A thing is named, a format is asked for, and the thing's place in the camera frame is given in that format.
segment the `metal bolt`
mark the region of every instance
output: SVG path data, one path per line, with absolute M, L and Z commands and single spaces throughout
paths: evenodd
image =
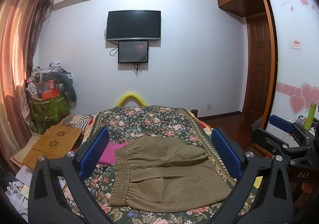
M 67 157 L 74 157 L 74 155 L 75 155 L 75 152 L 74 152 L 74 151 L 69 151 L 69 152 L 66 154 Z
M 282 161 L 282 156 L 277 155 L 277 156 L 276 156 L 276 160 L 277 160 L 277 161 Z
M 40 155 L 39 157 L 38 157 L 38 160 L 39 161 L 43 161 L 45 159 L 45 155 Z
M 250 152 L 250 151 L 247 151 L 245 153 L 246 157 L 254 157 L 254 153 Z

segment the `small wall-mounted monitor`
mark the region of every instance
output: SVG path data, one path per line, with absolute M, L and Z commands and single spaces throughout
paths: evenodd
M 160 40 L 161 11 L 110 11 L 106 40 Z
M 119 41 L 119 63 L 148 63 L 148 41 Z

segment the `rose pattern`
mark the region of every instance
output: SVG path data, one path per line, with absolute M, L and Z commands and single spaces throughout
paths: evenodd
M 201 147 L 206 151 L 208 151 L 207 144 L 211 146 L 210 137 L 200 127 L 199 123 L 186 110 L 179 108 L 159 106 L 115 107 L 100 112 L 93 124 L 89 139 L 100 126 L 106 126 L 110 132 L 110 142 L 118 144 L 130 142 L 142 136 L 176 136 L 186 144 Z M 221 178 L 232 188 L 235 180 L 229 176 L 213 147 L 210 150 L 210 159 Z M 112 196 L 111 189 L 115 181 L 115 172 L 114 164 L 110 166 L 98 164 L 92 176 L 86 179 L 84 183 L 103 211 L 117 224 L 130 222 L 133 222 L 133 224 L 197 224 L 199 222 L 205 224 L 221 206 L 221 203 L 216 203 L 175 213 L 143 212 L 128 206 L 112 207 L 108 202 Z M 64 194 L 71 210 L 75 214 L 81 215 L 68 187 L 64 189 Z M 253 194 L 248 197 L 240 214 L 249 211 L 254 198 Z

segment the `pink cloth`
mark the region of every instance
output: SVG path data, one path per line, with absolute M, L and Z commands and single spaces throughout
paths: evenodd
M 114 164 L 116 159 L 114 151 L 125 147 L 127 144 L 128 142 L 125 142 L 123 144 L 109 142 L 98 162 L 100 164 L 106 164 L 106 165 Z

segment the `bed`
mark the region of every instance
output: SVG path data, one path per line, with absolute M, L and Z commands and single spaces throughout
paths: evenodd
M 229 176 L 224 163 L 211 143 L 211 128 L 199 121 L 193 114 L 182 108 L 161 106 L 115 107 L 94 116 L 88 125 L 83 141 L 89 140 L 99 127 L 106 126 L 110 141 L 124 143 L 142 136 L 179 137 L 189 145 L 205 149 L 221 178 L 232 189 L 236 179 Z M 109 199 L 115 181 L 115 165 L 98 164 L 92 176 L 84 181 L 100 207 L 114 222 L 133 224 L 197 224 L 205 223 L 222 205 L 222 202 L 186 212 L 153 213 L 143 212 L 131 207 L 111 207 Z M 71 210 L 81 215 L 67 186 L 63 189 Z M 256 190 L 249 194 L 240 214 L 249 211 Z

